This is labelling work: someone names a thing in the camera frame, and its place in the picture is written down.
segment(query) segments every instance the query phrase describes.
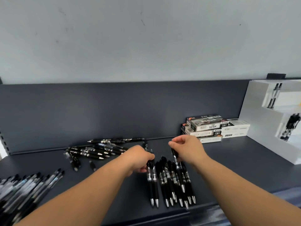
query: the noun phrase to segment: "right hand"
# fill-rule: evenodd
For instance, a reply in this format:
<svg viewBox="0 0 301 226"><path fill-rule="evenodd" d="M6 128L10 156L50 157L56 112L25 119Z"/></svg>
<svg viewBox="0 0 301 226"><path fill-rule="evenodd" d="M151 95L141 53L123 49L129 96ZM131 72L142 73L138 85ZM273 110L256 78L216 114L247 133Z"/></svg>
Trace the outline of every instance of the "right hand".
<svg viewBox="0 0 301 226"><path fill-rule="evenodd" d="M173 138L168 145L179 154L179 159L196 166L203 160L209 159L202 143L195 136L182 135Z"/></svg>

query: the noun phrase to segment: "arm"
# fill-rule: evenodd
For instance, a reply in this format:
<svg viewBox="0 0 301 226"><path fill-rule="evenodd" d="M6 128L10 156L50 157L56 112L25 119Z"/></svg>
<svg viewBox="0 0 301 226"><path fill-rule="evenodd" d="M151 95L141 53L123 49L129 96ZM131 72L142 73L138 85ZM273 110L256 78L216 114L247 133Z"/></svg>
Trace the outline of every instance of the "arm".
<svg viewBox="0 0 301 226"><path fill-rule="evenodd" d="M105 164L84 181L33 211L18 226L99 226L124 178L133 170L146 172L154 155L134 146Z"/></svg>
<svg viewBox="0 0 301 226"><path fill-rule="evenodd" d="M194 136L183 135L169 142L179 158L203 177L228 220L234 226L300 225L298 207L243 179L205 153Z"/></svg>

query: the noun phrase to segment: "silver pen tip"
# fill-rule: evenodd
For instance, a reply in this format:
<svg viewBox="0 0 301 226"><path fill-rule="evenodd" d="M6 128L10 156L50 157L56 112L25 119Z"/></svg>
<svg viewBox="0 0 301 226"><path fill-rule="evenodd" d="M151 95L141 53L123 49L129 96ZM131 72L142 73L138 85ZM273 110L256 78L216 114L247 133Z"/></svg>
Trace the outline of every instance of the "silver pen tip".
<svg viewBox="0 0 301 226"><path fill-rule="evenodd" d="M185 204L186 209L188 209L188 202L184 201L184 204Z"/></svg>
<svg viewBox="0 0 301 226"><path fill-rule="evenodd" d="M185 186L181 185L181 188L182 188L183 193L185 193Z"/></svg>
<svg viewBox="0 0 301 226"><path fill-rule="evenodd" d="M179 199L179 203L180 203L181 207L183 207L182 199Z"/></svg>

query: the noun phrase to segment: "cardboard box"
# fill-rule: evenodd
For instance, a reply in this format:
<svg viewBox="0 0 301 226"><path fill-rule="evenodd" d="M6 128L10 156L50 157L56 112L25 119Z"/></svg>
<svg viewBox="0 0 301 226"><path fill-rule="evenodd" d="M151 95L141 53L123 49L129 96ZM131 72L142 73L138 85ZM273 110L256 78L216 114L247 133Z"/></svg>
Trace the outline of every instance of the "cardboard box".
<svg viewBox="0 0 301 226"><path fill-rule="evenodd" d="M195 132L217 129L228 126L229 121L218 114L209 114L186 118L186 123Z"/></svg>
<svg viewBox="0 0 301 226"><path fill-rule="evenodd" d="M188 124L182 124L181 131L187 135L195 137L217 136L222 133L221 128L195 132Z"/></svg>
<svg viewBox="0 0 301 226"><path fill-rule="evenodd" d="M249 128L250 124L246 121L229 119L228 126L222 128L222 135L223 138L243 137L247 135Z"/></svg>
<svg viewBox="0 0 301 226"><path fill-rule="evenodd" d="M198 137L201 143L213 143L213 142L220 142L222 140L222 135L217 135L215 137Z"/></svg>

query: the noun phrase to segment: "forearm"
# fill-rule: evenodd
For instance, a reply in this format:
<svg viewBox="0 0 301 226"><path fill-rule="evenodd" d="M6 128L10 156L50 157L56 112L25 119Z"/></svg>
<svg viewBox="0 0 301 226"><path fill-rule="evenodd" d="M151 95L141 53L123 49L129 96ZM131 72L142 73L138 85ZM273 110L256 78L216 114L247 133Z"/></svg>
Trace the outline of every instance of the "forearm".
<svg viewBox="0 0 301 226"><path fill-rule="evenodd" d="M36 209L18 225L99 226L129 168L116 158Z"/></svg>
<svg viewBox="0 0 301 226"><path fill-rule="evenodd" d="M220 163L195 165L232 225L299 225L301 210L243 179Z"/></svg>

